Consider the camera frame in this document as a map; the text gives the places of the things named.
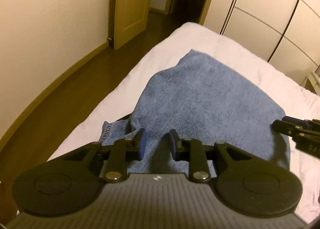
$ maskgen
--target mattress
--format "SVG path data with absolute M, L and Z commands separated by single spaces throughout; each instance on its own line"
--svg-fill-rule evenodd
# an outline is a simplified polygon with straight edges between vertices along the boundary
M 191 49 L 209 54 L 250 80 L 280 105 L 286 115 L 299 119 L 320 119 L 319 96 L 299 86 L 235 41 L 199 24 L 186 23 L 152 48 L 120 85 L 70 133 L 50 159 L 98 141 L 104 121 L 113 122 L 131 113 L 149 79 L 156 72 L 175 66 Z M 310 223 L 320 212 L 320 160 L 297 151 L 291 138 L 289 141 L 290 171 L 303 184 L 296 214 Z

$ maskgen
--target wooden floor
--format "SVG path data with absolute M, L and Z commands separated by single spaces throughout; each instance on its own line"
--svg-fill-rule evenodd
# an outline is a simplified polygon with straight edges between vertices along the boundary
M 181 24 L 174 16 L 150 12 L 144 32 L 117 51 L 100 52 L 32 112 L 0 152 L 0 223 L 12 219 L 17 210 L 11 197 L 14 178 L 45 162 L 139 60 Z

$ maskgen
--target gray ribbed surface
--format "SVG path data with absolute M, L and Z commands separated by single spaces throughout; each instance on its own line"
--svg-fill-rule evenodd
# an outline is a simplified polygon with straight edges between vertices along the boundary
M 184 174 L 131 174 L 120 184 L 108 184 L 85 209 L 58 218 L 22 213 L 8 229 L 216 228 L 300 229 L 294 214 L 258 219 L 238 214 L 221 204 L 209 186 L 189 182 Z

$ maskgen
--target baseboard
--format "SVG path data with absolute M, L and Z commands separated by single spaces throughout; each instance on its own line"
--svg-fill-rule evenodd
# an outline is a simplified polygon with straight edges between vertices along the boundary
M 42 91 L 17 117 L 17 119 L 12 123 L 12 125 L 8 128 L 8 130 L 4 133 L 4 135 L 0 138 L 0 151 L 7 144 L 9 139 L 15 133 L 15 131 L 19 128 L 19 126 L 24 122 L 24 120 L 32 113 L 33 110 L 53 91 L 55 90 L 63 81 L 65 81 L 71 74 L 73 74 L 76 70 L 82 67 L 86 62 L 92 59 L 99 52 L 104 50 L 109 46 L 108 41 L 94 49 L 92 52 L 84 56 L 78 62 L 73 64 L 69 69 L 67 69 L 64 73 L 62 73 L 58 78 L 56 78 L 44 91 Z
M 153 11 L 153 12 L 157 12 L 157 13 L 161 13 L 161 14 L 167 15 L 164 10 L 161 10 L 161 9 L 158 9 L 158 8 L 150 7 L 149 10 L 150 10 L 150 11 Z

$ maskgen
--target blue cloth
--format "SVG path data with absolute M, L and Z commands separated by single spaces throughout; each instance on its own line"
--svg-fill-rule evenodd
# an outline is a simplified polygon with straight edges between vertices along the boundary
M 262 159 L 289 168 L 288 137 L 271 130 L 283 109 L 257 86 L 209 55 L 191 50 L 175 67 L 156 73 L 127 120 L 103 124 L 103 145 L 147 132 L 144 159 L 129 164 L 129 172 L 188 173 L 188 163 L 175 162 L 168 132 L 212 145 L 225 141 Z M 215 176 L 212 164 L 211 174 Z

